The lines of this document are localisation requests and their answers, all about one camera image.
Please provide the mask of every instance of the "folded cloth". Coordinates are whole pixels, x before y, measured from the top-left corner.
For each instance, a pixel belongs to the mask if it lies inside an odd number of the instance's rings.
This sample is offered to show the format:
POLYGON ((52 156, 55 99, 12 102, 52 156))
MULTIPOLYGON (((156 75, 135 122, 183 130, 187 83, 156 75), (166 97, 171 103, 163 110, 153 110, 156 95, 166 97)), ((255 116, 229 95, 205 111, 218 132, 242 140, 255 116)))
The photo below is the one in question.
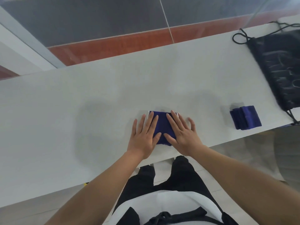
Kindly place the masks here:
POLYGON ((169 120, 167 119, 167 114, 169 114, 172 117, 171 113, 167 113, 167 112, 159 112, 159 111, 153 111, 154 116, 156 117, 156 115, 158 115, 158 121, 156 124, 156 128, 154 131, 154 135, 153 137, 157 134, 157 133, 161 133, 161 137, 158 141, 158 145, 162 144, 162 145, 168 145, 171 146, 171 144, 167 141, 167 139, 165 138, 165 136, 163 135, 164 133, 169 134, 171 137, 173 137, 174 139, 176 139, 175 133, 172 129, 172 126, 169 122, 169 120))
POLYGON ((254 106, 242 106, 230 111, 237 130, 249 130, 262 126, 254 106))

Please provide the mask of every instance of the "white countertop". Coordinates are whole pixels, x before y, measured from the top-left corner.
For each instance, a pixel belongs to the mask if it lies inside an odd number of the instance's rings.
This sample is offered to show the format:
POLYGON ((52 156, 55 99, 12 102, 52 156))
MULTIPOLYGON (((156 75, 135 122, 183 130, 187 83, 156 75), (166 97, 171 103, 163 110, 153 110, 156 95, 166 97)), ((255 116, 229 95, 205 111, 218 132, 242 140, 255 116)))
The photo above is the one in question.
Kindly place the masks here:
MULTIPOLYGON (((208 146, 291 123, 233 34, 0 81, 0 207, 92 180, 126 151, 134 118, 148 110, 193 118, 208 146), (262 127, 236 130, 232 105, 254 105, 262 127)), ((140 165, 177 155, 158 145, 140 165)))

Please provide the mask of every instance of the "forearm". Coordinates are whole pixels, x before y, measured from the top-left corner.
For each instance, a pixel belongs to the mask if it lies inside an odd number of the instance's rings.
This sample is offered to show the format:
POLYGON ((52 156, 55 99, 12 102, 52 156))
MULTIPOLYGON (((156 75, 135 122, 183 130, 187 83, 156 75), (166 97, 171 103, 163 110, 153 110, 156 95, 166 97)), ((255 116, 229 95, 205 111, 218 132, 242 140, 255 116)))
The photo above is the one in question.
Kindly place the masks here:
POLYGON ((300 195, 288 186, 206 146, 191 156, 259 224, 299 223, 300 195))
POLYGON ((46 225, 102 224, 142 156, 126 152, 63 205, 46 225))

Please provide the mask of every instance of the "hand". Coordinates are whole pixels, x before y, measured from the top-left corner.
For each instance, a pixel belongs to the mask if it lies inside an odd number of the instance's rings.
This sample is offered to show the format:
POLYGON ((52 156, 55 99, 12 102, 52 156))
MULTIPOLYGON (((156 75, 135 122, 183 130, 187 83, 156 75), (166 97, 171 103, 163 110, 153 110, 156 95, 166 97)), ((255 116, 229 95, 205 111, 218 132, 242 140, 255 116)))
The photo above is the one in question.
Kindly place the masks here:
POLYGON ((176 140, 167 133, 165 133, 164 136, 180 154, 191 156, 192 151, 197 150, 199 147, 203 147, 196 132, 196 125, 191 118, 188 118, 191 124, 191 128, 189 128, 180 114, 177 116, 172 110, 171 114, 174 119, 169 114, 167 114, 167 119, 172 126, 176 140))
POLYGON ((127 151, 140 154, 142 156, 142 159, 146 159, 149 157, 149 155, 152 153, 153 149, 155 148, 161 136, 161 132, 159 132, 153 138, 154 130, 158 121, 158 115, 156 115, 156 117, 154 118, 151 124, 153 116, 154 113, 152 111, 149 114, 145 126, 144 126, 144 121, 146 118, 145 114, 143 114, 138 127, 137 127, 137 119, 135 119, 133 122, 132 132, 131 132, 127 151))

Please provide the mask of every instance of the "black pants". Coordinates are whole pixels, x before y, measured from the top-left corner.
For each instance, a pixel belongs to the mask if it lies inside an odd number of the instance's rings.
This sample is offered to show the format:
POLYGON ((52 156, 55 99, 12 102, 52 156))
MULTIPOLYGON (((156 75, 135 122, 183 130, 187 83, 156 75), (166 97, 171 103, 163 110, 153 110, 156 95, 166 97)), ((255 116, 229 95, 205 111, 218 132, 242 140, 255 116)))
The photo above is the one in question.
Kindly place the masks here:
POLYGON ((131 177, 126 183, 123 192, 121 193, 114 208, 114 211, 122 203, 133 198, 159 190, 176 190, 200 193, 212 200, 222 212, 222 209, 212 197, 200 176, 196 173, 193 166, 184 156, 178 156, 174 160, 171 169, 171 176, 168 178, 168 180, 154 186, 154 177, 154 167, 149 165, 141 167, 139 173, 131 177))

